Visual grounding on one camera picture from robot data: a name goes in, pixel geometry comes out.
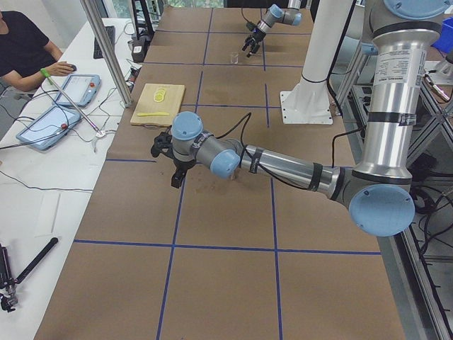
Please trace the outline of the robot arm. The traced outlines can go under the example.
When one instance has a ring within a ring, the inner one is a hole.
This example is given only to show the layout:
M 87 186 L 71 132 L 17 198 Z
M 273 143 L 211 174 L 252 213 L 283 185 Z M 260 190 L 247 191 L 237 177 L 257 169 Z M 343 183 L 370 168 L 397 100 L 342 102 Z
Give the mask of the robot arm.
M 257 53 L 260 44 L 263 42 L 270 29 L 276 24 L 281 23 L 289 26 L 297 26 L 302 21 L 302 14 L 300 13 L 301 1 L 290 0 L 287 8 L 280 8 L 277 4 L 270 6 L 257 23 L 248 20 L 245 16 L 246 27 L 250 30 L 251 34 L 244 40 L 242 50 L 245 52 L 249 47 L 250 50 L 246 56 L 250 57 Z
M 174 165 L 171 185 L 190 179 L 269 176 L 290 196 L 287 216 L 327 220 L 335 204 L 362 231 L 389 237 L 409 227 L 415 206 L 407 169 L 411 135 L 431 45 L 439 38 L 449 1 L 366 1 L 359 23 L 352 1 L 321 1 L 300 72 L 282 67 L 266 74 L 270 88 L 289 77 L 290 90 L 274 92 L 263 131 L 258 112 L 227 132 L 228 108 L 179 113 L 151 144 L 151 155 Z M 365 148 L 353 159 L 343 120 L 331 112 L 328 75 L 348 30 L 360 55 L 374 53 Z

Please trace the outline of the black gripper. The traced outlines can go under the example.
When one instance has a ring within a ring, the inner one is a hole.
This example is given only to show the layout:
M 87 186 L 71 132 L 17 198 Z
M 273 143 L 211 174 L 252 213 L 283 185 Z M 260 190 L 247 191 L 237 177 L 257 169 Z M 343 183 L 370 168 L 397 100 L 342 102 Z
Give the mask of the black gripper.
M 250 35 L 250 39 L 247 38 L 244 41 L 244 45 L 241 48 L 241 50 L 244 52 L 247 50 L 250 50 L 246 55 L 247 57 L 254 55 L 259 50 L 259 48 L 260 48 L 259 43 L 264 39 L 264 37 L 265 37 L 265 33 L 263 31 L 261 31 L 259 29 L 253 30 Z
M 171 177 L 171 186 L 174 188 L 182 186 L 187 171 L 193 168 L 197 162 L 190 154 L 181 154 L 173 148 L 172 135 L 169 132 L 161 132 L 154 138 L 150 152 L 154 158 L 160 154 L 172 158 L 176 167 L 176 171 Z

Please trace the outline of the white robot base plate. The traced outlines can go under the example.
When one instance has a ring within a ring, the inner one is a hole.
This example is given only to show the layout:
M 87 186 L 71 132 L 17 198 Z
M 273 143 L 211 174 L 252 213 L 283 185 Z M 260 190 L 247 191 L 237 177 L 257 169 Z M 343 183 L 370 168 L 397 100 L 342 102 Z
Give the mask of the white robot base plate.
M 326 90 L 320 92 L 281 91 L 280 104 L 284 124 L 333 124 Z

